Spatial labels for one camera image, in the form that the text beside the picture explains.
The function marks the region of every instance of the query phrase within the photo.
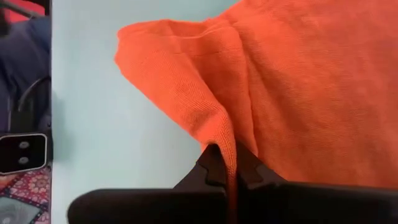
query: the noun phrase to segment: orange towel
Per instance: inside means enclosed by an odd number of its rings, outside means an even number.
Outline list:
[[[398,188],[398,2],[243,0],[119,31],[122,74],[206,146],[287,180]]]

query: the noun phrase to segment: microfiber cloth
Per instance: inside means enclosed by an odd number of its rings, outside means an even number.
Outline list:
[[[121,73],[235,192],[243,143],[287,180],[398,188],[398,2],[243,0],[203,22],[118,32]]]

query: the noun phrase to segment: light blue surface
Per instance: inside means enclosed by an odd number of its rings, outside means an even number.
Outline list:
[[[67,223],[68,205],[87,191],[173,187],[193,167],[199,144],[114,64],[116,33],[139,21],[199,21],[234,2],[53,0],[52,223]]]

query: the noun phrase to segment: dark blue fabric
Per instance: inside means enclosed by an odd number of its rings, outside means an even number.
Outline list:
[[[37,79],[50,75],[51,22],[48,17],[18,22],[0,39],[0,132],[7,131],[9,99],[15,102]],[[48,113],[50,96],[41,88],[36,120]]]

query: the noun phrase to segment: patterned rug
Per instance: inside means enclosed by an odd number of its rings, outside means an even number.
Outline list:
[[[51,170],[0,176],[0,224],[49,224]]]

